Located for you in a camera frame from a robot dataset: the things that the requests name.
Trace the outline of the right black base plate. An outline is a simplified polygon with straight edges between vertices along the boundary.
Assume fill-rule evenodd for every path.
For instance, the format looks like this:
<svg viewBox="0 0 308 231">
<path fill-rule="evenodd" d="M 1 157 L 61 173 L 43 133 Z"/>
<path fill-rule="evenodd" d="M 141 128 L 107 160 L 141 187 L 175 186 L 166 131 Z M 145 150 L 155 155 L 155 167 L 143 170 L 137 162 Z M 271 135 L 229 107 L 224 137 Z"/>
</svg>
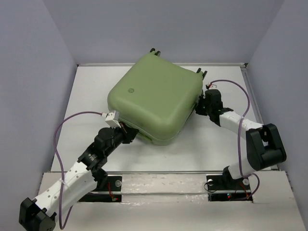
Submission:
<svg viewBox="0 0 308 231">
<path fill-rule="evenodd" d="M 222 175 L 207 175 L 204 189 L 210 202 L 253 201 L 247 178 L 225 182 Z"/>
</svg>

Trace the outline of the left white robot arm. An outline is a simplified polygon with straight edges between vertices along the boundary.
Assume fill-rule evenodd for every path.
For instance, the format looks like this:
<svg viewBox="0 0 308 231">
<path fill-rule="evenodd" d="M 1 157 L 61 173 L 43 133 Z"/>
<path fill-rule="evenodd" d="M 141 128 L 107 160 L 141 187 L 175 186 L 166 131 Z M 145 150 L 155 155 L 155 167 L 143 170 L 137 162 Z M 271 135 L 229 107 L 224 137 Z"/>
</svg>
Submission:
<svg viewBox="0 0 308 231">
<path fill-rule="evenodd" d="M 102 128 L 94 142 L 61 178 L 34 199 L 20 205 L 19 223 L 27 231 L 52 231 L 62 214 L 83 196 L 106 186 L 108 174 L 102 169 L 108 156 L 121 144 L 131 143 L 139 130 L 120 124 Z"/>
</svg>

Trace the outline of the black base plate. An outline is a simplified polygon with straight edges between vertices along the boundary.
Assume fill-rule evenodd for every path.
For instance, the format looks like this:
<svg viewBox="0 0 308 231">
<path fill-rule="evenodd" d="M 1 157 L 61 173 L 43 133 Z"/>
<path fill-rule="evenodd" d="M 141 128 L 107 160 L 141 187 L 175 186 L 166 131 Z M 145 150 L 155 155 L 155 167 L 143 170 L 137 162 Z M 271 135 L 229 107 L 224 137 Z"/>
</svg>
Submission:
<svg viewBox="0 0 308 231">
<path fill-rule="evenodd" d="M 204 189 L 210 202 L 253 201 L 247 178 L 225 182 L 222 175 L 207 175 Z"/>
<path fill-rule="evenodd" d="M 79 202 L 88 203 L 120 203 L 122 202 L 122 176 L 108 176 L 105 183 L 97 184 L 97 187 L 79 199 Z"/>
</svg>

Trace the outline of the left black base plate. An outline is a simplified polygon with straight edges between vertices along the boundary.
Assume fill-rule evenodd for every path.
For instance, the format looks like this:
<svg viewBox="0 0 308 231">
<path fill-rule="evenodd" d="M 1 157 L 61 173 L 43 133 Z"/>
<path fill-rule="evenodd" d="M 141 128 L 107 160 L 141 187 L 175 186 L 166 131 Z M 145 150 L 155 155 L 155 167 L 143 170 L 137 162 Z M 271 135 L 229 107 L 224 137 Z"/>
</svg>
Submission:
<svg viewBox="0 0 308 231">
<path fill-rule="evenodd" d="M 108 176 L 105 183 L 97 184 L 97 187 L 79 199 L 79 202 L 88 203 L 120 203 L 122 202 L 122 176 Z"/>
</svg>

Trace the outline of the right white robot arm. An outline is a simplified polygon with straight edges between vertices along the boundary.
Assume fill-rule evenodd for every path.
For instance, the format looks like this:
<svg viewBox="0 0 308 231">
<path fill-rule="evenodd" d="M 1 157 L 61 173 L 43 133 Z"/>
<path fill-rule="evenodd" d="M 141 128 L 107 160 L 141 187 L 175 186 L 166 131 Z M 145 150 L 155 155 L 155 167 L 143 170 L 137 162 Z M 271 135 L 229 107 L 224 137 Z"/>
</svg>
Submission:
<svg viewBox="0 0 308 231">
<path fill-rule="evenodd" d="M 236 164 L 223 169 L 220 182 L 225 188 L 232 189 L 239 179 L 286 161 L 287 154 L 278 128 L 274 124 L 263 125 L 251 121 L 224 107 L 219 90 L 205 91 L 199 97 L 195 111 L 234 132 L 238 136 L 238 151 L 241 150 L 241 139 L 246 142 L 246 154 L 241 154 Z"/>
</svg>

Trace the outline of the green hard-shell suitcase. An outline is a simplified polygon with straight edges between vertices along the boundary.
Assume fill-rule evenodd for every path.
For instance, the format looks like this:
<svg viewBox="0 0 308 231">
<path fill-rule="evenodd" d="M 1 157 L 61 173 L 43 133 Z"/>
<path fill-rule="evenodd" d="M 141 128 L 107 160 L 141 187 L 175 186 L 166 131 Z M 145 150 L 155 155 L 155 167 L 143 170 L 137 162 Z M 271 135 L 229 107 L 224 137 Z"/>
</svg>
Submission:
<svg viewBox="0 0 308 231">
<path fill-rule="evenodd" d="M 183 129 L 203 92 L 206 71 L 192 71 L 160 57 L 152 48 L 114 85 L 109 110 L 139 130 L 139 138 L 169 145 Z"/>
</svg>

